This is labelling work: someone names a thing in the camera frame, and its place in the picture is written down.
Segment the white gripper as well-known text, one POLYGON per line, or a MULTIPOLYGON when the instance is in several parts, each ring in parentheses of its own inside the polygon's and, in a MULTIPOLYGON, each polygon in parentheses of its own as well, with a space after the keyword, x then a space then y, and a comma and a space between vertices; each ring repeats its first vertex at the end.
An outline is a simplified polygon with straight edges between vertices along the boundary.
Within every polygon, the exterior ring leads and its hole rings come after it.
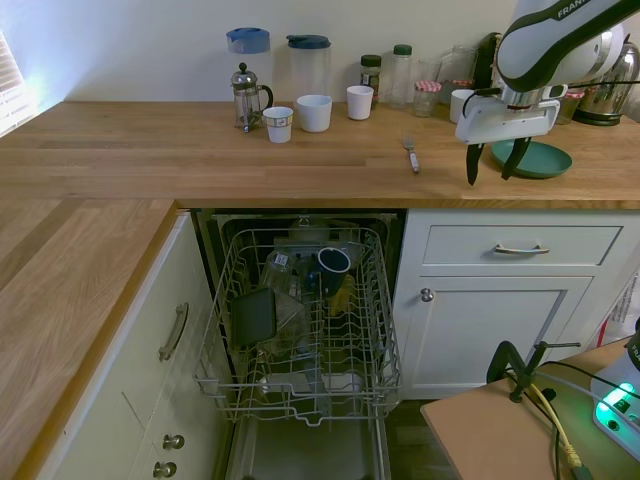
POLYGON ((498 98, 472 97, 463 108, 455 132, 457 139, 468 145, 468 183, 473 186, 477 180, 483 144, 514 140, 501 175, 503 180, 508 180, 526 154, 530 137, 546 135, 555 124, 559 108, 558 100, 546 100, 528 109, 513 110, 498 98))

